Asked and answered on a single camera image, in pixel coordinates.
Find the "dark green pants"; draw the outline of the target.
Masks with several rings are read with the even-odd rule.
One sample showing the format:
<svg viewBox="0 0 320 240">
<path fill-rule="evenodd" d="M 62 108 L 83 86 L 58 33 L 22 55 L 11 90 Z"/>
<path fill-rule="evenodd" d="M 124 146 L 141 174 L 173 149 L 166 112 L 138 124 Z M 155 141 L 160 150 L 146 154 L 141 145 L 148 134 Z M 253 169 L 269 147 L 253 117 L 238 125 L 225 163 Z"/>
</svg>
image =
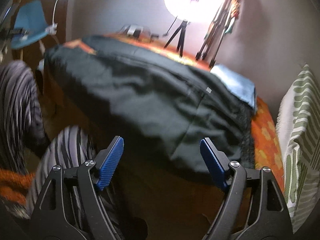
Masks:
<svg viewBox="0 0 320 240">
<path fill-rule="evenodd" d="M 252 111 L 210 72 L 114 38 L 57 45 L 44 64 L 63 93 L 132 154 L 184 176 L 208 173 L 200 141 L 254 167 Z"/>
</svg>

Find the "orange floral bedsheet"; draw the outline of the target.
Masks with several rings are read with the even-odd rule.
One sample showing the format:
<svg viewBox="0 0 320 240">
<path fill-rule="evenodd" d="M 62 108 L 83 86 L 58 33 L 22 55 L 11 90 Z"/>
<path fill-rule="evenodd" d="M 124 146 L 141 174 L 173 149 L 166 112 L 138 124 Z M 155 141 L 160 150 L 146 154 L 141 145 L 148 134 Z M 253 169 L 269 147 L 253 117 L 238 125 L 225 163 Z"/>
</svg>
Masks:
<svg viewBox="0 0 320 240">
<path fill-rule="evenodd" d="M 189 53 L 179 57 L 178 52 L 174 51 L 173 46 L 164 48 L 164 44 L 159 41 L 150 41 L 147 38 L 136 40 L 123 34 L 106 34 L 103 35 L 103 37 L 114 38 L 120 42 L 148 49 L 185 65 L 190 65 L 205 71 L 209 70 L 209 64 L 207 62 L 196 61 Z M 267 104 L 263 102 L 261 98 L 257 98 L 257 107 L 257 112 L 251 121 L 251 134 L 254 139 L 255 167 L 261 168 L 263 166 L 269 166 L 275 175 L 280 189 L 284 191 L 284 169 L 276 127 Z"/>
</svg>

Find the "striped grey trouser leg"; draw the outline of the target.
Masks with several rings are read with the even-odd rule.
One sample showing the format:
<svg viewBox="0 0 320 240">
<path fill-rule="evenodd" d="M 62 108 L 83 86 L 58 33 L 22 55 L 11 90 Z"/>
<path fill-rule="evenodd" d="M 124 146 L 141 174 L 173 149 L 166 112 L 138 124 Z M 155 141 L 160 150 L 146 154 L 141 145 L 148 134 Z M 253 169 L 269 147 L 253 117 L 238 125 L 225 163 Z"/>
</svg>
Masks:
<svg viewBox="0 0 320 240">
<path fill-rule="evenodd" d="M 26 175 L 26 148 L 40 159 L 27 193 L 27 217 L 53 166 L 78 167 L 96 156 L 89 136 L 78 126 L 68 126 L 53 140 L 48 138 L 33 72 L 16 60 L 1 66 L 1 169 Z"/>
</svg>

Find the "green white striped pillow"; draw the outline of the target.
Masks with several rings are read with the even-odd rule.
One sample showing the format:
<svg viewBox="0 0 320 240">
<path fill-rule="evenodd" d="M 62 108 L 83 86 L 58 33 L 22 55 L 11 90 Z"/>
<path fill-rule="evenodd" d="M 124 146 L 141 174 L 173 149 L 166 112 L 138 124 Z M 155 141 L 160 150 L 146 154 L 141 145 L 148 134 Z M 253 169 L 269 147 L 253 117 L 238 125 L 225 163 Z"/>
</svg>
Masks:
<svg viewBox="0 0 320 240">
<path fill-rule="evenodd" d="M 276 132 L 293 232 L 319 201 L 319 83 L 305 65 L 281 100 Z"/>
</svg>

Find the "light blue folded jeans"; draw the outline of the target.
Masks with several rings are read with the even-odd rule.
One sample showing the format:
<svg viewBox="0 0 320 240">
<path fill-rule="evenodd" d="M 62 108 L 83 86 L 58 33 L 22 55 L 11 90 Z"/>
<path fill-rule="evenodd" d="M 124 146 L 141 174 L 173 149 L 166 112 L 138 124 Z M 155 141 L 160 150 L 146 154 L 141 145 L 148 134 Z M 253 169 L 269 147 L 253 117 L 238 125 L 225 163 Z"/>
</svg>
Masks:
<svg viewBox="0 0 320 240">
<path fill-rule="evenodd" d="M 257 93 L 255 84 L 241 74 L 232 71 L 222 64 L 216 64 L 210 70 L 239 100 L 251 107 L 253 114 L 257 112 Z"/>
</svg>

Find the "blue plastic chair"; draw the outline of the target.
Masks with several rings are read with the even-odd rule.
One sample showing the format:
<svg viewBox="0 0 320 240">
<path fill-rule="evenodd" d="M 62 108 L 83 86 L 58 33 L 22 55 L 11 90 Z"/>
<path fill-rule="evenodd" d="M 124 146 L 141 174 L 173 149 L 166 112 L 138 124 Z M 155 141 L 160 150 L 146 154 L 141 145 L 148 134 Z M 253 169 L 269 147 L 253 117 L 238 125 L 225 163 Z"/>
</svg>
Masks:
<svg viewBox="0 0 320 240">
<path fill-rule="evenodd" d="M 33 0 L 20 7 L 14 28 L 22 28 L 27 31 L 24 35 L 16 35 L 11 40 L 11 48 L 19 50 L 27 47 L 47 35 L 56 34 L 56 24 L 49 25 L 45 19 L 42 3 Z"/>
</svg>

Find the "tall folded metal tripod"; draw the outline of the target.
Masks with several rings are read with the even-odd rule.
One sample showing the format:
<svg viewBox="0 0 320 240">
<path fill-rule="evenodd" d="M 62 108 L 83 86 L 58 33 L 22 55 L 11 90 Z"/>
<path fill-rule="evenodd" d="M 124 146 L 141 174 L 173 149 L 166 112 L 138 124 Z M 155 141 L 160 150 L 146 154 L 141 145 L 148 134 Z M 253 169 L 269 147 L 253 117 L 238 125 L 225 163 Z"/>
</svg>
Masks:
<svg viewBox="0 0 320 240">
<path fill-rule="evenodd" d="M 219 6 L 206 36 L 204 42 L 195 56 L 195 60 L 204 61 L 212 48 L 214 53 L 209 63 L 210 69 L 216 63 L 216 57 L 221 47 L 222 41 L 227 34 L 232 33 L 236 20 L 240 15 L 240 1 L 239 0 L 223 0 Z"/>
</svg>

